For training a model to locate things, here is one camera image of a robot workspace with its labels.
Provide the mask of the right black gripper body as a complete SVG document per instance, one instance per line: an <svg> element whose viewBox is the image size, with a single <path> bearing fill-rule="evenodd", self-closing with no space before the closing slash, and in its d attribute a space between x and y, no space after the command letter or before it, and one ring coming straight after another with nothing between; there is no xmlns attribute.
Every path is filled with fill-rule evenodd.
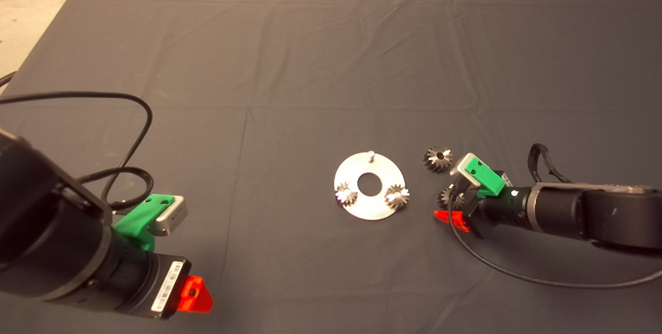
<svg viewBox="0 0 662 334"><path fill-rule="evenodd" d="M473 197L463 205L463 220L470 232L477 238L485 239L497 225L515 226L532 231L526 209L531 188L515 187L511 185L506 172L496 171L496 173L506 183L499 195L480 197L478 190L471 190Z"/></svg>

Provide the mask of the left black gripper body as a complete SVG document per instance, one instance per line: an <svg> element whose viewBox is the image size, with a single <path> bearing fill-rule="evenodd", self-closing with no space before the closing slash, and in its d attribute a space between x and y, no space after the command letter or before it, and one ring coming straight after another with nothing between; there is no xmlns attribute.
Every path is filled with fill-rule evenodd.
<svg viewBox="0 0 662 334"><path fill-rule="evenodd" d="M111 236L106 258L85 282L86 310L159 320L175 315L191 261L144 251L116 231Z"/></svg>

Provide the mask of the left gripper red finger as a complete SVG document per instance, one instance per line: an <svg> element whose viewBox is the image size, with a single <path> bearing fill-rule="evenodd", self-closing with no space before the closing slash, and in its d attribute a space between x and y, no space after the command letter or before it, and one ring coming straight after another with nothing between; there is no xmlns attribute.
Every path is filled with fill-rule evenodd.
<svg viewBox="0 0 662 334"><path fill-rule="evenodd" d="M202 277L188 276L179 290L179 311L209 314L214 300Z"/></svg>

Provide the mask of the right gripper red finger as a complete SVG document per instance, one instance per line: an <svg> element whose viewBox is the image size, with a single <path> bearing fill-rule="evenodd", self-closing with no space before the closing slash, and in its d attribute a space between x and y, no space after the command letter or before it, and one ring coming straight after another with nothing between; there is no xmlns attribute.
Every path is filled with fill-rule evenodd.
<svg viewBox="0 0 662 334"><path fill-rule="evenodd" d="M442 222L452 224L457 230L470 233L471 228L463 217L462 211L451 210L450 215L445 210L435 210L434 216Z"/></svg>

